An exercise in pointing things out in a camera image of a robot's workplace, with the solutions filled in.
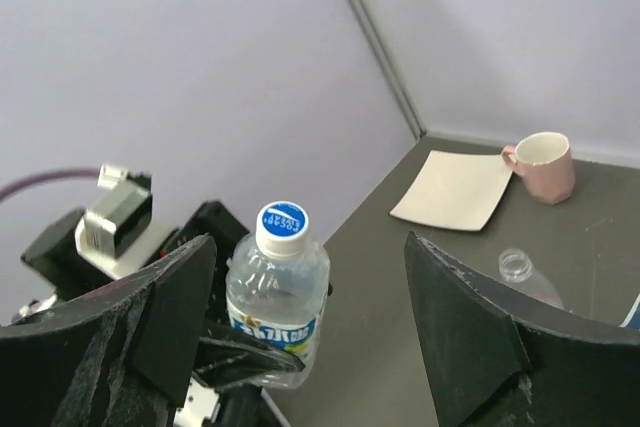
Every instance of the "cup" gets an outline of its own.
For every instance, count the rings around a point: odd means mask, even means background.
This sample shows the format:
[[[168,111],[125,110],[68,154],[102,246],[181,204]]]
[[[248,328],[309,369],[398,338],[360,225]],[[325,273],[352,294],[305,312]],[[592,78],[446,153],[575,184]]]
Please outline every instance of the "cup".
[[[569,139],[557,132],[539,132],[518,145],[502,149],[502,159],[518,176],[531,196],[545,204],[571,197],[576,174]]]

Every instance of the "cable connector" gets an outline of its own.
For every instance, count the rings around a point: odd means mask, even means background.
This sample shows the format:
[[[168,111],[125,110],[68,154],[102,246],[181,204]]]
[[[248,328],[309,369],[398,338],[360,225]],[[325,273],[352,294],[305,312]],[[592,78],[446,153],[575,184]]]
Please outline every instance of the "cable connector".
[[[98,187],[111,190],[129,177],[129,169],[117,165],[102,164],[98,176]]]

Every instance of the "gray tabletop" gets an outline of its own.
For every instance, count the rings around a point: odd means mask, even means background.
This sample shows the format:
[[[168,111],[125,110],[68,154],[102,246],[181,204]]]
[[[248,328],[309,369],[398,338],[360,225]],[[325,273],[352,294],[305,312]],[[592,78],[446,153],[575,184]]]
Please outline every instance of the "gray tabletop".
[[[335,291],[314,370],[299,390],[273,393],[293,427],[438,425],[404,269],[412,230],[493,277],[500,252],[521,248],[568,310],[603,322],[622,322],[640,291],[639,170],[578,162],[575,193],[556,206],[514,176],[484,230],[462,233],[388,215],[432,149],[498,153],[423,138],[329,240]]]

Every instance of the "water bottle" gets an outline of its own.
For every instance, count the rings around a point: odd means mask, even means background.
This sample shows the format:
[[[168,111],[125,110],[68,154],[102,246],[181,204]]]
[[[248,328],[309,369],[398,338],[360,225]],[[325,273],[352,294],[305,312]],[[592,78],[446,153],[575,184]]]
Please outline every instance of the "water bottle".
[[[553,284],[533,266],[527,254],[507,249],[498,257],[500,277],[504,284],[541,302],[564,309]]]
[[[329,287],[329,256],[309,237],[309,217],[291,202],[265,206],[255,234],[237,245],[229,261],[227,307],[231,325],[297,355],[305,369],[253,381],[295,389],[313,367]]]

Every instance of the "white bottle cap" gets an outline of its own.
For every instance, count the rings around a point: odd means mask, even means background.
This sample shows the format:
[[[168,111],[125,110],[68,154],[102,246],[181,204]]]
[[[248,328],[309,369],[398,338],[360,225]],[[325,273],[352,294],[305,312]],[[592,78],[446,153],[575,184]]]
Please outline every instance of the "white bottle cap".
[[[289,260],[302,254],[307,246],[309,216],[293,202],[265,205],[256,220],[256,245],[273,260]]]

